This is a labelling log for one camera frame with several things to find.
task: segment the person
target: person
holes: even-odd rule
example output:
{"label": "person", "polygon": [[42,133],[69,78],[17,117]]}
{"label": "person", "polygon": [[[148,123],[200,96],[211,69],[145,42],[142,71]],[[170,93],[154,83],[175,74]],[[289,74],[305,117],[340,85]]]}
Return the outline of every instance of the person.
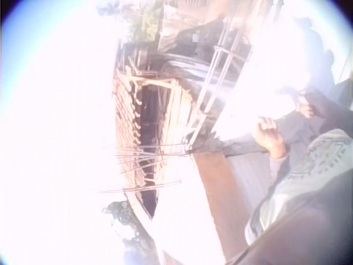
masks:
{"label": "person", "polygon": [[[335,104],[313,88],[306,89],[302,93],[302,99],[297,103],[297,111],[307,119],[314,116],[324,118],[325,123],[320,129],[321,135],[309,145],[303,161],[292,170],[287,163],[289,147],[286,146],[275,121],[260,118],[256,126],[254,138],[270,155],[273,185],[251,216],[245,228],[245,238],[249,245],[254,244],[261,235],[276,227],[298,205],[304,205],[314,198],[316,206],[320,206],[302,207],[299,217],[286,223],[286,232],[282,229],[281,233],[275,233],[272,245],[283,249],[286,242],[288,245],[288,239],[296,237],[292,242],[299,245],[292,245],[293,249],[301,244],[307,246],[307,250],[312,250],[313,245],[319,246],[324,239],[335,238],[334,243],[324,244],[326,248],[318,248],[321,251],[323,249],[328,251],[329,246],[331,248],[335,244],[338,246],[337,242],[340,242],[345,233],[347,234],[347,230],[342,230],[343,227],[349,229],[352,225],[349,216],[352,217],[353,112]],[[286,258],[283,255],[277,257],[282,261]]]}

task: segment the sleeve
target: sleeve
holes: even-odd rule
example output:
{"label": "sleeve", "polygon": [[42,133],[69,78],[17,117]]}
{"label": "sleeve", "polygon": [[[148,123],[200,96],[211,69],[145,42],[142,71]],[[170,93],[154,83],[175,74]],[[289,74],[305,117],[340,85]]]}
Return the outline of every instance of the sleeve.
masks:
{"label": "sleeve", "polygon": [[277,180],[282,179],[290,171],[289,152],[285,157],[273,159],[270,158],[270,178],[271,185],[275,184]]}

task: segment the finger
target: finger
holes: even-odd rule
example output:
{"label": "finger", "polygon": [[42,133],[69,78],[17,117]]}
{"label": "finger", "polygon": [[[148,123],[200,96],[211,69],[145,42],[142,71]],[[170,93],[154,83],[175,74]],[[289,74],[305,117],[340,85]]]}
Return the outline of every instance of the finger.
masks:
{"label": "finger", "polygon": [[272,129],[272,122],[270,118],[265,118],[266,121],[266,128],[267,129]]}
{"label": "finger", "polygon": [[276,130],[277,129],[277,124],[276,124],[275,120],[274,119],[270,119],[270,121],[271,121],[271,127]]}
{"label": "finger", "polygon": [[266,130],[268,128],[266,118],[261,117],[259,118],[259,121],[261,130]]}
{"label": "finger", "polygon": [[304,117],[307,119],[312,119],[315,117],[315,113],[314,113],[314,111],[309,110],[309,111],[305,112]]}

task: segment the metal bar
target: metal bar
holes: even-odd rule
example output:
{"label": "metal bar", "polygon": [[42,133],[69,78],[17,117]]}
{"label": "metal bar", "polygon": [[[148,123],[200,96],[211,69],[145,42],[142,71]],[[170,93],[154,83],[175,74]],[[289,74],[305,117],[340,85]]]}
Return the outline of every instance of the metal bar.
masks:
{"label": "metal bar", "polygon": [[[231,47],[231,51],[234,51],[235,48],[237,47],[239,41],[240,41],[240,37],[243,35],[243,31],[245,30],[245,26],[246,26],[246,18],[248,17],[249,15],[249,12],[251,11],[251,7],[254,3],[254,0],[251,1],[251,4],[248,5],[248,8],[247,8],[247,11],[246,11],[246,14],[244,16],[244,19],[242,21],[242,25],[240,26],[240,29],[239,31],[237,32],[237,35],[234,39],[234,42],[232,44],[232,47]],[[226,73],[228,71],[228,68],[229,68],[229,65],[231,63],[231,60],[232,60],[232,56],[230,54],[228,54],[228,57],[226,59],[226,62],[224,63],[224,67],[222,69],[222,72],[220,74],[220,77],[217,81],[217,84],[216,84],[216,88],[214,90],[214,92],[212,93],[212,96],[210,98],[210,100],[208,101],[208,104],[206,105],[205,107],[205,110],[204,110],[204,114],[201,115],[201,119],[196,127],[196,130],[194,131],[194,134],[192,135],[192,138],[190,139],[190,142],[189,142],[189,147],[191,147],[193,145],[193,143],[195,142],[196,140],[196,137],[197,135],[199,134],[200,132],[200,129],[203,125],[203,123],[205,122],[205,119],[206,119],[206,114],[210,111],[216,97],[217,97],[217,93],[218,91],[220,90],[220,87],[221,87],[221,83],[223,82],[225,76],[226,76]]]}
{"label": "metal bar", "polygon": [[144,186],[144,187],[123,188],[123,189],[116,189],[116,190],[105,190],[105,191],[98,192],[98,193],[142,192],[142,191],[146,191],[146,190],[155,190],[155,189],[166,188],[166,187],[170,187],[170,186],[174,186],[174,185],[178,185],[178,184],[181,184],[181,181],[174,181],[174,182],[156,184],[156,185]]}
{"label": "metal bar", "polygon": [[124,158],[147,158],[147,157],[150,157],[150,158],[154,158],[154,157],[163,157],[163,156],[180,156],[180,157],[184,157],[184,156],[189,156],[188,153],[183,153],[183,154],[174,154],[174,155],[170,155],[170,154],[158,154],[158,155],[155,155],[155,156],[139,156],[139,155],[127,155],[127,156],[119,156],[119,155],[115,155],[115,157],[119,158],[119,159],[124,159]]}
{"label": "metal bar", "polygon": [[124,161],[124,162],[121,162],[119,163],[120,165],[124,165],[124,164],[128,164],[128,163],[133,163],[133,162],[142,162],[142,161],[146,161],[146,160],[150,160],[152,159],[153,157],[144,157],[144,158],[141,158],[141,159],[134,159],[134,160],[129,160],[129,161]]}
{"label": "metal bar", "polygon": [[223,52],[225,52],[225,53],[227,53],[227,54],[230,54],[231,56],[233,56],[233,57],[235,57],[235,58],[237,58],[237,59],[239,59],[239,60],[241,60],[241,61],[243,61],[243,62],[246,62],[246,61],[247,61],[246,58],[243,58],[243,57],[241,57],[241,56],[239,56],[239,55],[236,55],[235,53],[233,53],[233,52],[231,52],[231,51],[228,51],[228,50],[226,50],[225,48],[222,48],[222,47],[219,47],[219,46],[215,46],[215,50],[223,51]]}
{"label": "metal bar", "polygon": [[138,169],[143,169],[143,168],[146,168],[146,167],[149,167],[149,166],[153,166],[153,165],[155,165],[155,164],[157,164],[157,163],[160,163],[160,162],[162,162],[162,161],[165,161],[165,160],[167,160],[167,159],[169,159],[169,158],[167,157],[167,158],[161,159],[161,160],[159,160],[159,161],[150,163],[150,164],[148,164],[148,165],[144,165],[144,166],[139,166],[139,167],[136,167],[136,168],[132,168],[132,169],[129,169],[129,170],[127,170],[127,171],[123,171],[123,172],[119,173],[119,175],[123,175],[123,174],[128,173],[128,172],[131,172],[131,171],[135,171],[135,170],[138,170]]}
{"label": "metal bar", "polygon": [[[229,30],[231,28],[232,20],[233,20],[233,17],[235,15],[235,13],[236,13],[236,10],[237,10],[237,6],[238,6],[238,1],[233,5],[232,11],[231,11],[231,15],[227,19],[226,26],[223,27],[222,34],[220,36],[220,39],[218,40],[217,46],[223,46],[224,42],[227,40],[227,38],[229,36]],[[193,125],[193,123],[195,122],[195,120],[196,120],[197,113],[198,113],[199,109],[201,108],[202,102],[204,101],[208,85],[211,82],[212,75],[213,75],[213,73],[214,73],[214,71],[215,71],[215,69],[216,69],[216,67],[217,67],[217,65],[218,65],[218,63],[220,61],[220,58],[221,58],[221,52],[220,51],[215,51],[215,53],[213,54],[213,57],[212,57],[211,64],[210,64],[210,66],[208,68],[208,72],[207,72],[205,81],[204,81],[204,83],[202,85],[200,94],[199,94],[199,96],[197,98],[196,107],[191,113],[191,117],[190,117],[190,121],[189,121],[189,126],[188,127],[191,127]]]}

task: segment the hand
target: hand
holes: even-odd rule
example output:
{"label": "hand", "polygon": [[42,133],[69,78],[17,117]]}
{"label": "hand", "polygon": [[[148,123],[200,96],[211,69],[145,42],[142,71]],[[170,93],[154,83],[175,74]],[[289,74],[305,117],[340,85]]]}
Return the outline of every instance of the hand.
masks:
{"label": "hand", "polygon": [[283,137],[273,119],[260,118],[253,136],[259,145],[268,150],[271,158],[282,158],[287,154]]}
{"label": "hand", "polygon": [[327,119],[331,114],[336,113],[338,109],[339,106],[336,103],[314,88],[303,91],[299,101],[296,103],[296,110],[307,119],[315,116]]}

